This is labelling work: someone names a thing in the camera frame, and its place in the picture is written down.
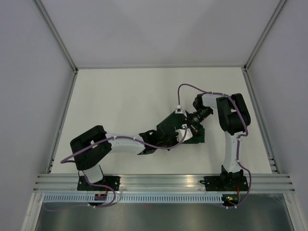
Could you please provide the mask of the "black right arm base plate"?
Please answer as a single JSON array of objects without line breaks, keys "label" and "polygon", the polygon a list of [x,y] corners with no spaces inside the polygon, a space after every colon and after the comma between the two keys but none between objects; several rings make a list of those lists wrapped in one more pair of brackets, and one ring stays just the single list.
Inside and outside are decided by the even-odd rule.
[{"label": "black right arm base plate", "polygon": [[205,190],[207,192],[246,192],[248,182],[245,176],[237,179],[222,180],[220,176],[204,176]]}]

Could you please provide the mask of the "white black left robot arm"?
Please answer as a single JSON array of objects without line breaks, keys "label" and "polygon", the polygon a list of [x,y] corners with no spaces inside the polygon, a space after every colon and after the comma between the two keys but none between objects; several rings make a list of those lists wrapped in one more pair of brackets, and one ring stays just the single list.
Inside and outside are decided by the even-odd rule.
[{"label": "white black left robot arm", "polygon": [[77,170],[82,171],[88,185],[96,191],[105,185],[99,162],[112,153],[152,154],[157,149],[169,150],[178,146],[183,138],[172,127],[157,128],[134,136],[116,135],[97,125],[70,141]]}]

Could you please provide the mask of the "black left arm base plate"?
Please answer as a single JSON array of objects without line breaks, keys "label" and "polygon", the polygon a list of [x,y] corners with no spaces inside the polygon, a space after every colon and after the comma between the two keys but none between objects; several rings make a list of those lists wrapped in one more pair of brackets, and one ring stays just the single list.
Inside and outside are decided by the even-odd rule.
[{"label": "black left arm base plate", "polygon": [[85,176],[80,176],[77,184],[78,191],[106,191],[110,190],[109,188],[101,187],[101,185],[106,185],[112,188],[114,191],[119,190],[120,186],[120,177],[119,176],[104,176],[103,180],[94,183],[99,186],[92,186],[87,183]]}]

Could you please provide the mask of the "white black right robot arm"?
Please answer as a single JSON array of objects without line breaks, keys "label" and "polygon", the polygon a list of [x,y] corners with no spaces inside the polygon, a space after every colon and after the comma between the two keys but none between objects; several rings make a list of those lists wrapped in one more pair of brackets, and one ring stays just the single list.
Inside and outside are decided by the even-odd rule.
[{"label": "white black right robot arm", "polygon": [[196,112],[188,117],[192,125],[200,124],[217,109],[218,120],[225,134],[225,158],[218,176],[204,176],[200,181],[207,192],[248,191],[249,184],[241,162],[242,140],[248,136],[251,117],[242,94],[198,94],[193,102]]}]

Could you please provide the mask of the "dark green cloth napkin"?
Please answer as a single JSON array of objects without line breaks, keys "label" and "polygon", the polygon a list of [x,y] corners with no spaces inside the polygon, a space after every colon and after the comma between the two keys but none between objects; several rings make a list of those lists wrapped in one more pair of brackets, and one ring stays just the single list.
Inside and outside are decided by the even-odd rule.
[{"label": "dark green cloth napkin", "polygon": [[188,113],[186,111],[186,115],[182,114],[175,114],[175,112],[171,113],[166,119],[164,119],[160,124],[156,126],[158,129],[166,129],[166,128],[174,128],[179,129],[183,124],[186,124],[185,117],[188,115],[195,116],[197,123],[199,123],[199,134],[193,135],[193,137],[190,140],[187,140],[183,142],[183,144],[199,144],[205,142],[205,129],[201,125],[201,122],[203,122],[209,115],[211,115],[209,112],[206,112],[205,109],[200,109],[194,113]]}]

